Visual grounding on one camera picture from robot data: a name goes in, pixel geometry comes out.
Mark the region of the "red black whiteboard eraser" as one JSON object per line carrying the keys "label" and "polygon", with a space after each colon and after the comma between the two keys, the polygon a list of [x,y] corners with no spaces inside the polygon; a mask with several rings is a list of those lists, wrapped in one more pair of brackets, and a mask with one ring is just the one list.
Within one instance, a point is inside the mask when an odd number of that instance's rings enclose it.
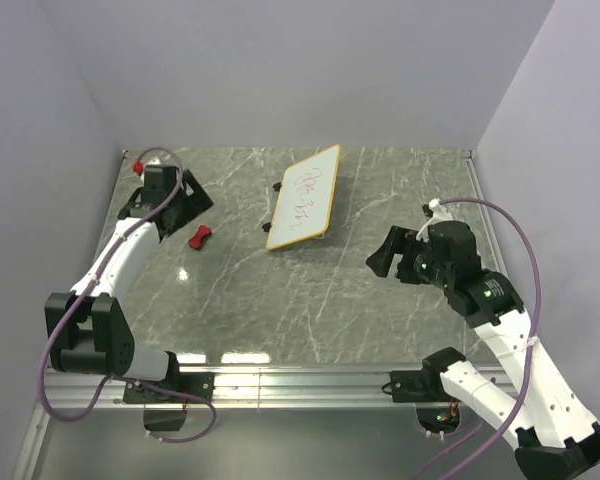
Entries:
{"label": "red black whiteboard eraser", "polygon": [[206,225],[200,225],[187,244],[191,249],[201,250],[206,242],[212,237],[212,229]]}

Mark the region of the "yellow framed whiteboard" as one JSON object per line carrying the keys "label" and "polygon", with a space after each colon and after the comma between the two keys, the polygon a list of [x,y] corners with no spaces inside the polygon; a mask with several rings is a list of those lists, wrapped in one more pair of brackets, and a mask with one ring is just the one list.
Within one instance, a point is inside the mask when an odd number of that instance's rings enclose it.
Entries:
{"label": "yellow framed whiteboard", "polygon": [[278,250],[321,237],[329,228],[341,146],[330,146],[286,169],[268,231],[266,249]]}

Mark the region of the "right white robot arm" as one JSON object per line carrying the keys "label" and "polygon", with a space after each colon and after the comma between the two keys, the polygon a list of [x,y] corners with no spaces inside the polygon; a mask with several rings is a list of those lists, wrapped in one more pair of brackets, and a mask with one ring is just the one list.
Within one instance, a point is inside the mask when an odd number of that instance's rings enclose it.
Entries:
{"label": "right white robot arm", "polygon": [[385,277],[395,256],[397,279],[439,288],[498,361],[510,395],[448,347],[423,361],[421,386],[435,400],[452,397],[502,430],[527,479],[575,479],[600,463],[600,421],[578,399],[540,340],[524,303],[501,273],[482,264],[476,238],[460,221],[428,226],[428,237],[398,226],[366,264]]}

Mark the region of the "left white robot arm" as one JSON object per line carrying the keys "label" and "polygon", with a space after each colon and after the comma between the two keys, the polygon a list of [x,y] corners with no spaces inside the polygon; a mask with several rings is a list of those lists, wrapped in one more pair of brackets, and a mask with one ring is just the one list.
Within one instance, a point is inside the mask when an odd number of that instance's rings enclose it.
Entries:
{"label": "left white robot arm", "polygon": [[175,371],[175,354],[135,339],[122,304],[161,241],[212,206],[188,169],[145,168],[143,185],[120,210],[96,263],[68,292],[53,293],[45,303],[55,370],[147,381],[147,390],[160,402],[179,396],[183,379]]}

